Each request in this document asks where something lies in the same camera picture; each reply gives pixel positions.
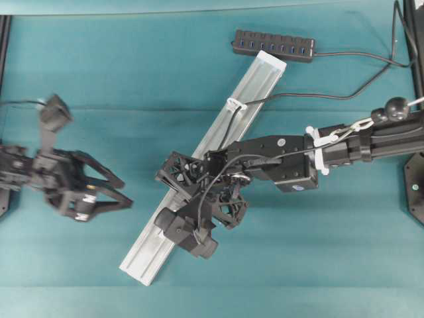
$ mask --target screw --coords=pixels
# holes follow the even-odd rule
[[[286,140],[284,139],[284,138],[280,138],[280,139],[278,139],[277,140],[277,145],[279,146],[279,147],[282,147],[282,146],[284,146],[286,144]]]

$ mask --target black mounting bracket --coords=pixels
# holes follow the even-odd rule
[[[409,212],[424,224],[424,152],[414,154],[403,170]]]

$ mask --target black metal frame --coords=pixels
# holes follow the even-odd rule
[[[11,29],[12,16],[0,16],[0,93],[3,84],[3,74],[5,71],[7,45],[9,43],[9,33]]]
[[[424,95],[424,5],[416,9],[414,0],[403,0],[403,11],[418,49],[417,63],[412,65],[412,76],[415,93],[421,97]],[[420,108],[424,109],[424,103],[420,104]]]

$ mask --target white label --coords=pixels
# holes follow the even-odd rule
[[[87,203],[95,203],[95,195],[85,194],[82,201]]]

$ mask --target aluminum rail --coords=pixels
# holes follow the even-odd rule
[[[283,61],[263,51],[259,52],[231,98],[241,103],[247,103],[269,96],[285,69],[286,63]],[[251,105],[237,113],[227,141],[223,146],[243,137],[262,105],[263,103]],[[231,101],[226,102],[211,128],[194,151],[192,155],[194,158],[200,159],[207,151],[218,148],[233,111],[234,106]],[[163,208],[167,207],[176,211],[184,205],[183,198],[171,189],[153,213],[119,268],[144,285],[149,286],[175,245],[163,235],[162,230],[153,222]]]

